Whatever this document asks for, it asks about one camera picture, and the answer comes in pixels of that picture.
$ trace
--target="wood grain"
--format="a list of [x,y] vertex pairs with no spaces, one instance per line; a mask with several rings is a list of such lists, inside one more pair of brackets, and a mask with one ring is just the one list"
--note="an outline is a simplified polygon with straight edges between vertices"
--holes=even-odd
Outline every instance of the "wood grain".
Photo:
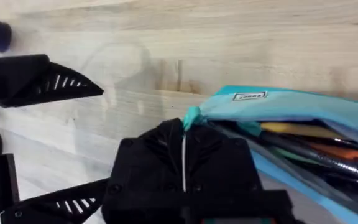
[[[108,175],[123,137],[182,117],[224,85],[358,100],[358,0],[0,0],[0,20],[14,31],[2,55],[48,54],[106,90],[0,109],[24,198]],[[291,194],[308,223],[338,222]]]

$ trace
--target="screw hole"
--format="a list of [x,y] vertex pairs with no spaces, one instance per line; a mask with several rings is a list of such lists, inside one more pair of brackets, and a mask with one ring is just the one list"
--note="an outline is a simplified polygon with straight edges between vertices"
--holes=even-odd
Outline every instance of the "screw hole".
[[121,191],[122,187],[118,184],[114,184],[109,188],[110,194],[117,194]]
[[19,217],[21,217],[22,215],[23,215],[23,214],[22,214],[21,211],[15,212],[15,217],[16,217],[16,218],[19,218]]

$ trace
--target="light blue pencil case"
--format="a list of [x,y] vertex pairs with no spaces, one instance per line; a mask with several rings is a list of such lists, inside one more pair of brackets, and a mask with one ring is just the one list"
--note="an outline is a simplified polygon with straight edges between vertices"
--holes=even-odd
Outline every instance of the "light blue pencil case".
[[[237,136],[211,121],[236,121],[249,131],[255,121],[320,120],[333,130],[358,142],[358,101],[317,93],[265,88],[257,86],[225,86],[199,107],[190,108],[185,128],[193,123],[205,124]],[[345,223],[358,224],[358,200],[334,189],[325,181],[305,170],[292,166],[257,142],[247,139],[258,170],[277,179],[329,210]]]

